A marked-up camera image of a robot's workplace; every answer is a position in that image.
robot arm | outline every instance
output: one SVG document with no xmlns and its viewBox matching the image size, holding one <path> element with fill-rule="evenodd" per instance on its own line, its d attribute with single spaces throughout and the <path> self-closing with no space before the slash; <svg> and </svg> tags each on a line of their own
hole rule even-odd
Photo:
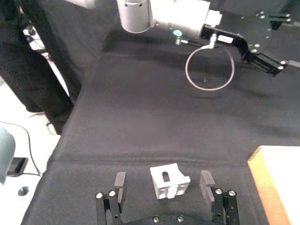
<svg viewBox="0 0 300 225">
<path fill-rule="evenodd" d="M 172 32 L 176 44 L 199 39 L 235 46 L 242 60 L 273 76 L 286 66 L 285 60 L 275 59 L 264 52 L 271 30 L 282 23 L 290 23 L 289 14 L 241 16 L 210 9 L 205 0 L 117 0 L 124 30 L 143 33 L 150 28 Z"/>
</svg>

cable connector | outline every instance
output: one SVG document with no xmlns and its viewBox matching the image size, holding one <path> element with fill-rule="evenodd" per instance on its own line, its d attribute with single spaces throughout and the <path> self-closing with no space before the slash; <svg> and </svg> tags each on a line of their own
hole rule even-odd
<svg viewBox="0 0 300 225">
<path fill-rule="evenodd" d="M 215 48 L 216 41 L 217 41 L 217 35 L 212 34 L 211 37 L 210 37 L 210 44 L 208 45 L 208 48 L 209 49 Z"/>
</svg>

wire ring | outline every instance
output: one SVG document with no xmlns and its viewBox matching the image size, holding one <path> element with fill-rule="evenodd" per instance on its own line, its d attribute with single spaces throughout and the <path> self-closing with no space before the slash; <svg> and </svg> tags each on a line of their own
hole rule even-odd
<svg viewBox="0 0 300 225">
<path fill-rule="evenodd" d="M 191 60 L 191 58 L 193 57 L 193 55 L 195 55 L 197 52 L 201 51 L 201 50 L 204 50 L 204 49 L 208 49 L 208 45 L 204 45 L 202 46 L 201 48 L 198 48 L 196 49 L 195 51 L 193 51 L 190 56 L 188 57 L 187 59 L 187 62 L 186 62 L 186 76 L 187 76 L 187 79 L 188 81 L 191 83 L 191 85 L 193 85 L 195 88 L 197 89 L 200 89 L 200 90 L 204 90 L 204 91 L 215 91 L 215 90 L 220 90 L 224 87 L 226 87 L 227 85 L 229 85 L 229 83 L 232 81 L 233 79 L 233 76 L 234 76 L 234 71 L 235 71 L 235 67 L 234 67 L 234 60 L 233 60 L 233 56 L 231 55 L 230 51 L 228 51 L 226 48 L 225 48 L 225 51 L 227 52 L 228 56 L 229 56 L 229 59 L 230 59 L 230 63 L 231 63 L 231 68 L 232 68 L 232 71 L 231 71 L 231 75 L 230 75 L 230 78 L 228 79 L 228 81 L 220 86 L 220 87 L 217 87 L 217 88 L 202 88 L 202 87 L 199 87 L 198 85 L 196 85 L 192 79 L 190 78 L 189 74 L 188 74 L 188 65 L 189 65 L 189 62 Z"/>
</svg>

white label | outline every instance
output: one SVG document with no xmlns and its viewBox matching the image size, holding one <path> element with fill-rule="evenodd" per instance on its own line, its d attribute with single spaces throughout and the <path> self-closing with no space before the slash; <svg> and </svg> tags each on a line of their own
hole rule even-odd
<svg viewBox="0 0 300 225">
<path fill-rule="evenodd" d="M 227 36 L 224 36 L 224 35 L 219 35 L 219 37 L 217 38 L 217 40 L 225 42 L 225 43 L 229 43 L 229 44 L 231 44 L 233 42 L 233 38 L 232 37 L 227 37 Z"/>
</svg>

white floor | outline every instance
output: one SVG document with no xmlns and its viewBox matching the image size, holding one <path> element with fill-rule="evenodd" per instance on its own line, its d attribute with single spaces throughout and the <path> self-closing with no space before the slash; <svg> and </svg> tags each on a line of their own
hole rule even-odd
<svg viewBox="0 0 300 225">
<path fill-rule="evenodd" d="M 42 46 L 42 42 L 39 41 L 38 43 L 33 42 L 32 47 L 37 49 L 37 44 Z M 50 62 L 50 65 L 66 89 L 59 71 L 52 62 Z M 60 139 L 60 136 L 55 134 L 53 127 L 50 127 L 50 131 L 48 130 L 46 126 L 48 119 L 45 115 L 34 115 L 34 113 L 26 111 L 25 106 L 18 100 L 11 89 L 6 84 L 0 84 L 0 120 L 21 125 L 28 130 L 34 161 L 43 173 L 46 170 L 47 161 Z M 30 158 L 26 132 L 17 126 L 3 123 L 0 123 L 0 125 L 4 126 L 15 138 L 15 157 L 26 157 L 29 159 L 24 173 L 37 173 Z M 1 225 L 19 225 L 22 222 L 40 178 L 33 175 L 7 177 L 4 186 L 0 187 Z M 18 195 L 18 191 L 22 187 L 29 188 L 29 192 L 25 196 Z"/>
</svg>

